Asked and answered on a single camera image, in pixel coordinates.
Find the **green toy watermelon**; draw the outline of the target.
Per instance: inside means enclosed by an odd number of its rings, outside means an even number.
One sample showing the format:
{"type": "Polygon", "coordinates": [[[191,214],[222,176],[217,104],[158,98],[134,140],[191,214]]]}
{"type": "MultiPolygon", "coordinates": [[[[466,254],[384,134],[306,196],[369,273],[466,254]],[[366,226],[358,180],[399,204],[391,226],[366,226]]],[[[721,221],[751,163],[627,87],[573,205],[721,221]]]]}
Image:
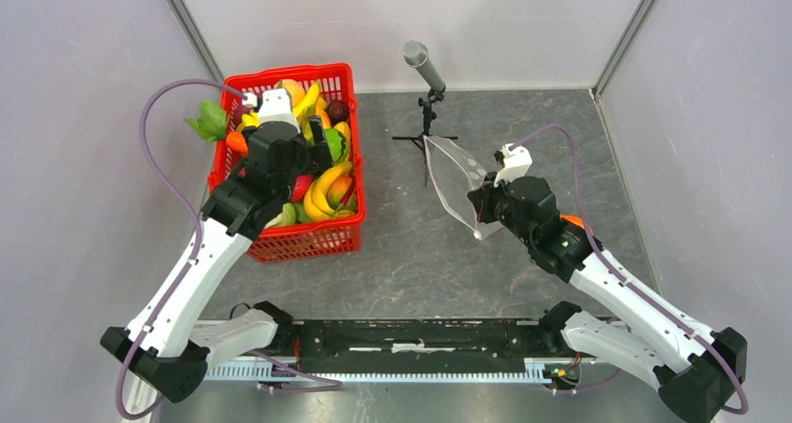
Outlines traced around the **green toy watermelon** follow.
{"type": "Polygon", "coordinates": [[[350,145],[344,134],[334,128],[325,129],[323,133],[333,163],[338,164],[346,161],[350,151],[350,145]]]}

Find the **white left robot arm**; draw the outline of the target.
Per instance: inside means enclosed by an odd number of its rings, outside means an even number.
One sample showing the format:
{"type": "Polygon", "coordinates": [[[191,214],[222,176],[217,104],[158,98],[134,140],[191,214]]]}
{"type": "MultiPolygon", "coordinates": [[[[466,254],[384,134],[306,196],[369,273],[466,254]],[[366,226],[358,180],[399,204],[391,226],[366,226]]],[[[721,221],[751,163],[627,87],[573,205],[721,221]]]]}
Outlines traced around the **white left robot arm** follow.
{"type": "Polygon", "coordinates": [[[311,164],[297,121],[267,118],[248,137],[248,153],[204,204],[184,253],[144,309],[124,327],[109,327],[100,345],[166,400],[188,398],[208,371],[264,348],[286,353],[288,314],[259,303],[208,330],[194,325],[221,280],[273,221],[311,164]]]}

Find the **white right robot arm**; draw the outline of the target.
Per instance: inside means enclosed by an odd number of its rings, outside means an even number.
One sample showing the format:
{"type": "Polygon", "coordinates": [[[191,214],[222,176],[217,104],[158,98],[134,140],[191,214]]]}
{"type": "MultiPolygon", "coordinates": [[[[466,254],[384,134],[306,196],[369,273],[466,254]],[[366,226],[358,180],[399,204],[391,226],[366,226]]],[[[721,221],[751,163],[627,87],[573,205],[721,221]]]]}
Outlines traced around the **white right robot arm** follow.
{"type": "Polygon", "coordinates": [[[673,306],[626,269],[585,222],[563,216],[539,177],[498,182],[488,174],[468,192],[480,223],[499,223],[542,270],[584,292],[623,323],[615,328],[571,303],[559,303],[539,331],[542,349],[570,349],[608,362],[651,387],[685,422],[709,422],[719,412],[749,409],[743,381],[747,341],[727,327],[716,331],[673,306]],[[740,405],[728,406],[732,397],[740,405]]]}

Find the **clear dotted zip bag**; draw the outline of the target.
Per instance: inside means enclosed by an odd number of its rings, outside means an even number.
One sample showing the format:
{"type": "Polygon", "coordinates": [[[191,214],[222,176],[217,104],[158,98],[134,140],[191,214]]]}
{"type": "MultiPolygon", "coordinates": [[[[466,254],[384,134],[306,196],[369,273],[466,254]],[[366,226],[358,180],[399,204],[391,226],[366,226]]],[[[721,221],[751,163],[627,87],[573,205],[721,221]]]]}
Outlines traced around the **clear dotted zip bag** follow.
{"type": "Polygon", "coordinates": [[[476,240],[490,237],[502,227],[481,223],[468,193],[482,186],[487,171],[474,156],[454,141],[440,136],[425,136],[424,145],[429,179],[443,209],[467,227],[476,240]]]}

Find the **red toy apple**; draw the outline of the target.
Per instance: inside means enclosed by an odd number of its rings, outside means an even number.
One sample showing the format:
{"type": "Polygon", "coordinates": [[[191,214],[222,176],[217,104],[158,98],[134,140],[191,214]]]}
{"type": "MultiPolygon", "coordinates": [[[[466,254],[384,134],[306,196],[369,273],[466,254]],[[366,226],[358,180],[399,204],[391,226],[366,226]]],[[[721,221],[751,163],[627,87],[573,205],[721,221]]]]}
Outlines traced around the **red toy apple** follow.
{"type": "Polygon", "coordinates": [[[313,181],[314,178],[311,175],[298,176],[292,189],[290,201],[292,203],[300,203],[307,194],[307,191],[312,185],[313,181]]]}

